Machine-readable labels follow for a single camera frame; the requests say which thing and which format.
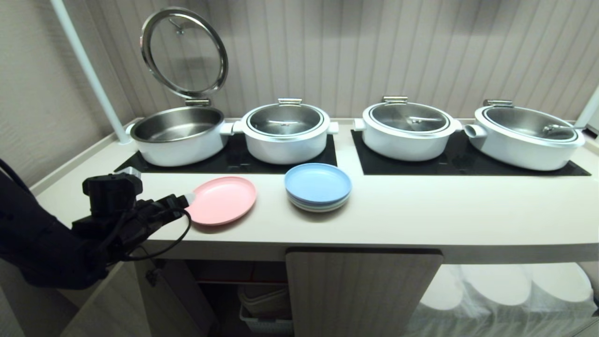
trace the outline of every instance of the black cooktop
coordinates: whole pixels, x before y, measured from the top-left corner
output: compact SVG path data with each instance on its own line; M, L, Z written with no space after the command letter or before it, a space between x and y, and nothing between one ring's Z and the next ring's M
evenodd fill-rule
M437 158L421 161L393 160L372 151L362 141L362 131L352 131L353 143L365 175L417 176L590 176L580 166L569 161L555 171L533 171L497 161L477 150L464 133L449 137L445 151Z
M335 156L335 143L333 136L327 135L326 147L317 157L308 160L307 163L324 163L337 166L337 157ZM244 134L230 136L229 142L222 151L212 157L200 161L199 163L189 164L179 167L161 167L148 163L137 152L114 171L119 171L125 167L135 167L143 173L269 173L283 174L294 165L273 165L254 158L247 150L246 138Z

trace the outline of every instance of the white countertop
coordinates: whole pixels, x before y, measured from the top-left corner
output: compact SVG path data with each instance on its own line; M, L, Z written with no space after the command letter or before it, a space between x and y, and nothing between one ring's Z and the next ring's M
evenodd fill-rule
M580 148L572 161L590 177L365 176L350 125L334 136L337 163L352 179L347 205L308 213L286 199L282 174L239 174L258 191L253 209L222 228L195 225L166 257L282 260L288 246L438 248L447 263L597 259L599 156ZM113 141L38 195L64 224L89 214L81 183L111 173L136 152ZM230 174L142 174L139 198L185 194ZM178 238L186 219L150 237L156 250Z

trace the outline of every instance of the beige wall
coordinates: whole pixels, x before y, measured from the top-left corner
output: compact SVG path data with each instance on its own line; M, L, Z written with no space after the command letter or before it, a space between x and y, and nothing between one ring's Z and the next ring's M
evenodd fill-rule
M149 74L141 25L167 5L204 16L222 37L231 71L213 97L242 116L277 97L302 97L356 117L382 95L407 95L459 117L484 98L575 119L599 83L596 0L88 0L133 109L181 104ZM174 28L156 37L170 67Z
M130 121L131 107L87 6L65 3L121 121ZM50 1L3 1L0 38L0 158L32 185L111 128Z

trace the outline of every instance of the robotic hand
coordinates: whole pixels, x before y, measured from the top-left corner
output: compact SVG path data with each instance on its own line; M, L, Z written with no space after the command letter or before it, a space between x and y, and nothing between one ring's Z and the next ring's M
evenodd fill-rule
M191 202L171 194L160 200L136 200L143 190L138 171L87 178L91 215L70 230L36 201L18 175L2 160L0 168L0 258L17 266L37 287L84 289L108 275L118 261L152 258L178 244L189 231ZM183 235L166 249L142 256L130 253L163 225L187 216Z

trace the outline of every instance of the white pot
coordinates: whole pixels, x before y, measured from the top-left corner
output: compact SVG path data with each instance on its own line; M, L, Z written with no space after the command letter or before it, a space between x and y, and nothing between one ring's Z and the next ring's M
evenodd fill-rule
M470 143L496 160L530 170L558 170L585 143L582 133L562 119L536 110L513 107L510 101L500 102L499 105L488 103L477 109L474 124L464 127ZM543 133L544 127L549 125L563 128L561 134L553 134L560 137Z
M385 98L384 103L366 108L362 118L354 120L355 131L362 131L362 139L366 146L383 156L404 161L425 161L433 159L445 150L449 136L455 131L462 130L459 121L447 113L424 104L408 103L406 98ZM430 122L431 130L412 131L396 128L377 119L376 115L389 109L390 116L397 120L405 118L413 112L427 117L408 118L410 123Z
M260 117L258 113L269 113L276 119L261 121L262 126L271 125L282 131L302 123L298 116L312 119L314 125L297 133L269 133L251 124ZM326 135L338 133L339 124L331 122L323 110L301 104L299 99L279 99L278 104L261 106L246 113L242 120L235 122L232 132L245 134L247 149L255 158L270 164L287 165L303 163L318 156L326 147Z
M130 125L127 133L141 155L157 166L183 166L204 160L225 147L232 123L211 107L179 107Z

